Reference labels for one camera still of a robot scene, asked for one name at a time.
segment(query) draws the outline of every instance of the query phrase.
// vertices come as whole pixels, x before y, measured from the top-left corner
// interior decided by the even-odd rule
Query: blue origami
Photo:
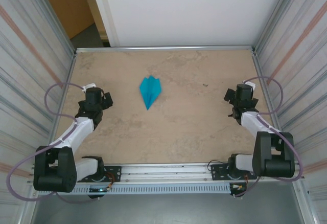
[[[150,76],[149,78],[145,77],[139,86],[139,90],[148,110],[161,93],[159,78],[154,78],[153,76]]]

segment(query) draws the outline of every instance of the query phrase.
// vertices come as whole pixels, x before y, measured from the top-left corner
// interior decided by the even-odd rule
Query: white wall
[[[97,0],[114,47],[254,44],[278,0]]]

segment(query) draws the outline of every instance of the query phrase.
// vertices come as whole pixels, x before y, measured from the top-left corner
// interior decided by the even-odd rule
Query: marble surface
[[[160,78],[162,93],[146,110],[139,85]],[[256,76],[249,51],[79,53],[71,82],[96,83],[114,105],[76,152],[102,156],[105,163],[191,163],[226,161],[252,153],[255,138],[233,118],[223,100],[228,88]],[[259,85],[257,109],[266,111]],[[75,115],[84,94],[70,87],[63,112]],[[57,135],[71,120],[61,118]]]

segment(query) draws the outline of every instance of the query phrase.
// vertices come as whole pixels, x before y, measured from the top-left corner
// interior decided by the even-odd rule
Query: gray floor
[[[37,204],[32,223],[301,224],[303,219],[292,184],[261,182],[243,199],[229,194],[108,195],[66,204],[54,196]]]
[[[103,47],[96,24],[89,26],[84,31],[74,36],[71,41],[75,49]]]

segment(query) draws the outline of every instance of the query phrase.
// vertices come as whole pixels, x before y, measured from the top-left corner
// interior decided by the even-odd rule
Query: table surface
[[[153,75],[162,93],[149,110],[139,85]],[[250,51],[87,52],[77,55],[72,83],[95,83],[114,105],[75,154],[102,156],[107,164],[227,161],[232,153],[253,153],[255,138],[223,100],[228,88],[256,76]],[[258,81],[257,109],[266,111]],[[84,94],[68,89],[63,113],[75,115]],[[61,118],[57,135],[71,124]]]

